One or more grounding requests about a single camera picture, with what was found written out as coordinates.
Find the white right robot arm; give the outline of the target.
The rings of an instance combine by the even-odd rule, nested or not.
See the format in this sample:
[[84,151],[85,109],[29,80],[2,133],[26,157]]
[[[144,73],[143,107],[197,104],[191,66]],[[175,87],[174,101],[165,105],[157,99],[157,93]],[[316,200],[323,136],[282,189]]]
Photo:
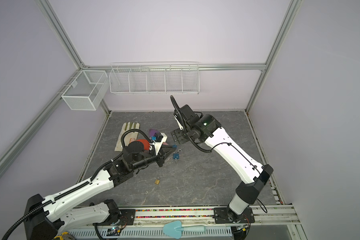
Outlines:
[[170,99],[179,125],[172,132],[174,141],[177,144],[190,142],[203,153],[218,153],[240,177],[241,183],[223,217],[229,223],[238,223],[243,219],[244,211],[257,201],[274,169],[247,154],[212,115],[197,114],[188,105],[179,107],[174,96]]

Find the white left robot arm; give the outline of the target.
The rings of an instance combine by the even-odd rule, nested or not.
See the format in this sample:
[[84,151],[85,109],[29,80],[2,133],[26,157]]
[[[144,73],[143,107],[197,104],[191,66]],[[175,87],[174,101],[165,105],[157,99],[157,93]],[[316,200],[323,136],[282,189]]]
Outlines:
[[121,135],[122,150],[116,157],[68,189],[46,197],[37,194],[29,198],[24,215],[6,231],[3,239],[7,240],[21,224],[28,240],[52,240],[68,228],[118,223],[121,213],[113,200],[92,207],[80,208],[79,205],[119,186],[153,163],[162,167],[177,149],[175,145],[167,145],[166,140],[163,133],[149,137],[139,129],[125,131]]

